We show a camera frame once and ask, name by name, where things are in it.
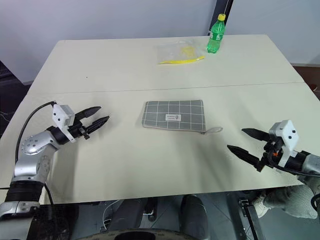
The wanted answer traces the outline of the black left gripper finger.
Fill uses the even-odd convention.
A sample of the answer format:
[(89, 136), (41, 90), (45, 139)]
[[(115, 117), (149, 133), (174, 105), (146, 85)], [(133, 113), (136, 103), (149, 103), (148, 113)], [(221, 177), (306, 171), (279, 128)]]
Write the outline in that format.
[(82, 120), (84, 118), (89, 118), (90, 116), (94, 115), (100, 109), (101, 109), (100, 106), (89, 107), (87, 109), (84, 109), (84, 110), (76, 113), (74, 119), (75, 120)]
[(86, 133), (93, 133), (98, 130), (109, 120), (109, 118), (109, 116), (105, 116), (95, 120), (91, 125), (85, 128)]

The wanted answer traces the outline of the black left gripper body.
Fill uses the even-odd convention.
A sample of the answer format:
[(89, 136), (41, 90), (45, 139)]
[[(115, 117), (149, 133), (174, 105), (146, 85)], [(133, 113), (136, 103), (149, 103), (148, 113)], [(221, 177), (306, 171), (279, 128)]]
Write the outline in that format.
[(89, 127), (84, 126), (81, 122), (82, 119), (87, 118), (85, 113), (77, 113), (74, 117), (73, 124), (69, 126), (69, 133), (75, 138), (84, 137), (85, 140), (89, 139)]

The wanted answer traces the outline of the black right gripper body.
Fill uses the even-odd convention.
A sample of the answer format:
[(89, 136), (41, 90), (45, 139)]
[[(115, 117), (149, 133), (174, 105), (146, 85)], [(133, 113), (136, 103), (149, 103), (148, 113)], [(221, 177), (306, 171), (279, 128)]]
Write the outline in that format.
[(278, 158), (278, 152), (282, 150), (283, 141), (280, 138), (276, 140), (269, 140), (263, 147), (264, 153), (262, 154), (261, 162), (270, 168), (273, 168), (276, 164), (273, 157)]

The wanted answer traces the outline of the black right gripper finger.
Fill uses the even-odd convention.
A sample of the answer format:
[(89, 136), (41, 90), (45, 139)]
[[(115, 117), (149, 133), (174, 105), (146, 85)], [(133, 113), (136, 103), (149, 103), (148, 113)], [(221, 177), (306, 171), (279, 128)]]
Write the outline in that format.
[(267, 132), (255, 129), (255, 128), (242, 128), (244, 133), (249, 135), (251, 138), (254, 138), (259, 141), (268, 142), (270, 140), (270, 136)]
[(261, 172), (264, 168), (264, 165), (260, 161), (260, 159), (252, 154), (250, 154), (247, 150), (240, 148), (238, 146), (227, 145), (227, 148), (239, 159), (245, 161), (246, 163), (252, 165), (258, 172)]

